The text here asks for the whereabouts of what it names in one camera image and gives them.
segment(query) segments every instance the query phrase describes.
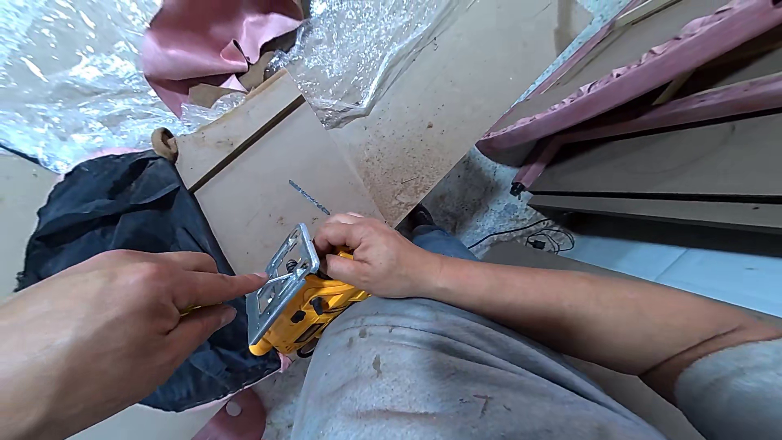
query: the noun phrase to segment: plastic sheet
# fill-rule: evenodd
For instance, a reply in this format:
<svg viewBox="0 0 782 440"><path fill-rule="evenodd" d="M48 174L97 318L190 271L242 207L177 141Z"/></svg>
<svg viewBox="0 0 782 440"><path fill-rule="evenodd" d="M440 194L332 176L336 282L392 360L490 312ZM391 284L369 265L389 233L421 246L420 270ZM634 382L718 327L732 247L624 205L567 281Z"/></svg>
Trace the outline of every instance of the plastic sheet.
<svg viewBox="0 0 782 440"><path fill-rule="evenodd" d="M197 106L195 104L182 104L181 123L187 129L187 132L194 132L198 127L209 124L218 119L230 109L243 103L245 94L242 92L228 93L217 99L212 104L212 108Z"/></svg>
<svg viewBox="0 0 782 440"><path fill-rule="evenodd" d="M154 0L11 0L0 5L0 142L57 172L184 130L138 69Z"/></svg>
<svg viewBox="0 0 782 440"><path fill-rule="evenodd" d="M326 128L369 114L415 55L469 0L312 0L296 44L278 52Z"/></svg>
<svg viewBox="0 0 782 440"><path fill-rule="evenodd" d="M470 0L313 0L287 67L327 128L372 105ZM0 143L56 172L111 150L150 148L219 117L179 121L141 72L138 48L160 0L0 2Z"/></svg>

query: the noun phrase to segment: forearm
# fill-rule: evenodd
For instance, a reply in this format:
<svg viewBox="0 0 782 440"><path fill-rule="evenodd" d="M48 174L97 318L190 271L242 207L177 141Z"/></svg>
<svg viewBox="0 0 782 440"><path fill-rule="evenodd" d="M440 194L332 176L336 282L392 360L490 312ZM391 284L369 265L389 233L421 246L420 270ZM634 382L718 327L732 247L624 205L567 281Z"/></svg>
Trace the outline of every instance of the forearm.
<svg viewBox="0 0 782 440"><path fill-rule="evenodd" d="M710 352L782 336L735 308L658 284L437 258L438 275L422 296L612 370L662 371L650 379L661 380L658 388Z"/></svg>

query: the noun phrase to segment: dirt stain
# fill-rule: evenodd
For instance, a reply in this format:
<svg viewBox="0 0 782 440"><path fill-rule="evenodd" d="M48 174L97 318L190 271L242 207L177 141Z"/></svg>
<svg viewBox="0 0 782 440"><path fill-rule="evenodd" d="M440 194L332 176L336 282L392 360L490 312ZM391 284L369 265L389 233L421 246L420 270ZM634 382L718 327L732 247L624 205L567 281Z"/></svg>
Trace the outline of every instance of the dirt stain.
<svg viewBox="0 0 782 440"><path fill-rule="evenodd" d="M480 395L480 394L474 394L472 397L476 399L482 399L483 400L483 406L481 406L481 415L478 418L481 418L486 415L486 407L489 405L489 400L493 399L490 395Z"/></svg>
<svg viewBox="0 0 782 440"><path fill-rule="evenodd" d="M378 377L383 374L383 372L380 370L380 355L375 355L375 360L372 361L372 368L375 369Z"/></svg>

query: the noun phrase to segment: black fabric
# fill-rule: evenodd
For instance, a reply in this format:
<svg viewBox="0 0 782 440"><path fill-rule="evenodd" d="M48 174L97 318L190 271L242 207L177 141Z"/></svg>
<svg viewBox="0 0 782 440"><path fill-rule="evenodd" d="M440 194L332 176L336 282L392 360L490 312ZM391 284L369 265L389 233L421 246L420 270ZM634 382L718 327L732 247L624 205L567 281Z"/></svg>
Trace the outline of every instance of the black fabric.
<svg viewBox="0 0 782 440"><path fill-rule="evenodd" d="M233 275L196 199L172 164L154 152L112 155L79 164L49 194L27 244L17 290L103 251L199 251ZM142 404L182 411L236 392L279 369L277 353L247 348L244 298L229 301L234 321L190 355Z"/></svg>

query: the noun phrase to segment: black cord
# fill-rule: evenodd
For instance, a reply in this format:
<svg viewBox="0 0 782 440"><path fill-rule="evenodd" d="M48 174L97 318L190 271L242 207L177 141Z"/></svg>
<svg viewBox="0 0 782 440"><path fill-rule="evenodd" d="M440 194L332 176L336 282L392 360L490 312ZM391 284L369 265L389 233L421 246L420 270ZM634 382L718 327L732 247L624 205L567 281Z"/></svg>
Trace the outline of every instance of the black cord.
<svg viewBox="0 0 782 440"><path fill-rule="evenodd" d="M548 235L546 233L542 233L542 232L537 232L537 233L534 233L534 234L532 234L530 236L527 236L527 240L524 242L524 245L527 246L527 245L531 244L529 239L533 238L534 236L544 236L544 237L546 237L548 239L548 242L551 244L551 249L552 250L553 249L557 249L556 251L554 251L554 253L556 254L557 252L559 252L560 246L559 246L559 243L557 243L557 240L554 240L553 238L551 238L550 235Z"/></svg>
<svg viewBox="0 0 782 440"><path fill-rule="evenodd" d="M565 231L563 229L542 228L540 231L534 233L531 236L536 236L536 235L538 235L540 233L544 233L543 235L545 235L546 237L549 237L548 234L545 234L546 231L551 231L553 233L560 233L560 234L568 237L568 240L570 240L570 247L568 247L567 249L562 249L562 247L559 244L559 242L557 242L556 250L554 251L555 254L559 254L560 252L570 251L571 249L576 247L576 238L573 236L573 234L571 234L570 232Z"/></svg>
<svg viewBox="0 0 782 440"><path fill-rule="evenodd" d="M478 246L479 244L483 243L484 241L488 240L490 237L493 237L493 236L499 236L499 235L509 234L509 233L517 233L518 231L523 231L524 229L529 229L529 228L532 228L534 226L537 226L540 223L551 222L551 221L552 220L550 218L544 218L543 220L538 220L537 222L534 222L532 225L527 225L527 226L524 226L522 228L509 229L507 231L502 231L502 232L498 232L498 233L491 233L491 234L483 237L482 239L476 241L472 246L467 246L467 248L468 249L472 249L473 247Z"/></svg>

